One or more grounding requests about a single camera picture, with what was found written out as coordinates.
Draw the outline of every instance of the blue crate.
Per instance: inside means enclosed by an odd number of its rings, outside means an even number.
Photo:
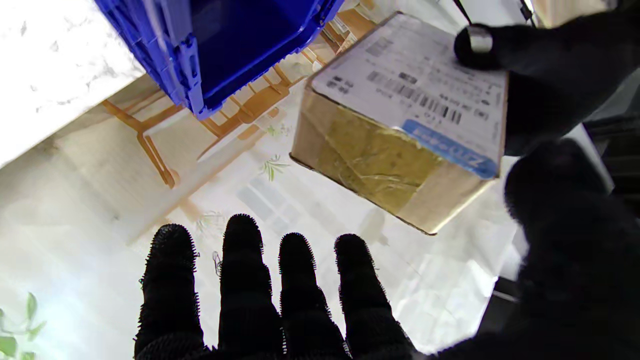
[[[344,0],[95,0],[175,104],[200,120],[306,47]]]

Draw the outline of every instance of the chair leg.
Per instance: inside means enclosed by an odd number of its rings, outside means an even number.
[[[249,109],[247,109],[244,105],[242,105],[233,95],[231,95],[229,99],[231,99],[231,101],[233,101],[236,105],[238,105],[240,110],[242,110],[245,114],[253,117],[253,113],[249,111]]]
[[[164,183],[167,184],[169,188],[173,189],[173,187],[175,186],[175,180],[171,175],[169,169],[162,161],[162,158],[160,157],[160,154],[158,153],[158,150],[156,149],[156,146],[154,145],[151,138],[149,136],[138,134],[137,139],[140,143],[140,146],[142,146],[142,149],[147,153],[149,160],[151,160],[151,162],[156,167],[156,170],[160,173],[160,177],[162,177]]]
[[[204,126],[207,130],[209,130],[210,133],[212,133],[216,137],[219,138],[219,137],[222,136],[222,133],[216,128],[217,124],[215,122],[213,122],[213,120],[204,119],[204,120],[200,121],[199,123],[201,123],[202,126]]]

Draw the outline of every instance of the black glove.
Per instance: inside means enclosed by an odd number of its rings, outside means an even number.
[[[424,356],[394,319],[369,250],[356,235],[335,242],[346,343],[316,284],[315,261],[300,234],[280,244],[281,314],[271,303],[262,238],[248,215],[227,224],[220,277],[218,349],[203,343],[194,291],[195,249],[179,225],[154,237],[142,285],[136,359],[411,359]]]
[[[554,29],[473,24],[454,51],[465,66],[510,71],[505,153],[520,156],[569,132],[640,66],[640,13],[598,13]]]

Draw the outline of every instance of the green plant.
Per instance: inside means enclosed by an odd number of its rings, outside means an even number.
[[[262,165],[261,174],[267,174],[269,181],[273,181],[275,178],[276,172],[282,173],[282,168],[288,167],[289,164],[280,162],[280,155],[274,155],[271,159],[264,162]]]
[[[33,319],[38,311],[38,301],[36,297],[29,293],[27,297],[26,305],[26,319],[18,325],[17,330],[8,330],[5,327],[5,313],[0,309],[0,354],[4,355],[5,359],[15,359],[18,354],[18,339],[26,337],[27,342],[36,340],[40,331],[44,328],[47,322],[41,322],[37,326],[33,326]],[[20,360],[34,360],[36,354],[30,351],[22,351],[20,354]]]

